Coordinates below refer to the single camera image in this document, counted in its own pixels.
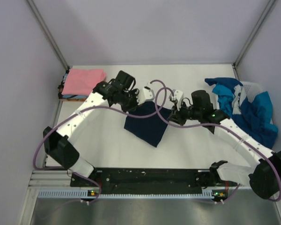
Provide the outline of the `navy blue t shirt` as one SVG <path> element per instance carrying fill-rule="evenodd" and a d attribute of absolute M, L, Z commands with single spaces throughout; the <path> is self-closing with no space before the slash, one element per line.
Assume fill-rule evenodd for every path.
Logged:
<path fill-rule="evenodd" d="M 145 102 L 142 106 L 131 112 L 131 114 L 136 116 L 144 116 L 154 112 L 154 102 Z M 168 119 L 170 113 L 171 110 L 164 107 L 160 110 L 160 114 L 165 120 Z M 127 116 L 124 129 L 156 148 L 161 141 L 167 126 L 168 124 L 164 123 L 160 117 L 155 114 L 144 119 Z"/>

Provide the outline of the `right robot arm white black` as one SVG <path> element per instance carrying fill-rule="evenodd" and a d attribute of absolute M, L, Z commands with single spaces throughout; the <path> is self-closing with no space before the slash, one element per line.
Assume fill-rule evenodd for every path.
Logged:
<path fill-rule="evenodd" d="M 276 193 L 281 195 L 281 151 L 273 152 L 250 137 L 225 112 L 213 107 L 206 91 L 195 91 L 191 97 L 192 104 L 186 105 L 183 92 L 173 91 L 169 96 L 173 107 L 168 120 L 180 126 L 188 120 L 197 120 L 247 162 L 247 166 L 225 160 L 212 163 L 210 182 L 216 186 L 224 181 L 250 186 L 262 199 L 269 199 Z"/>

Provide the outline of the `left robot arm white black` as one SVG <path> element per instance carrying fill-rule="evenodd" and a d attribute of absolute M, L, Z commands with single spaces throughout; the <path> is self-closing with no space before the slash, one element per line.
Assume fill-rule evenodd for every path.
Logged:
<path fill-rule="evenodd" d="M 81 181 L 92 186 L 97 180 L 94 166 L 87 162 L 74 147 L 79 135 L 99 115 L 101 106 L 111 107 L 119 104 L 124 111 L 137 106 L 136 80 L 124 71 L 109 82 L 101 81 L 92 90 L 82 105 L 64 122 L 55 128 L 44 130 L 44 150 L 62 168 L 81 176 Z"/>

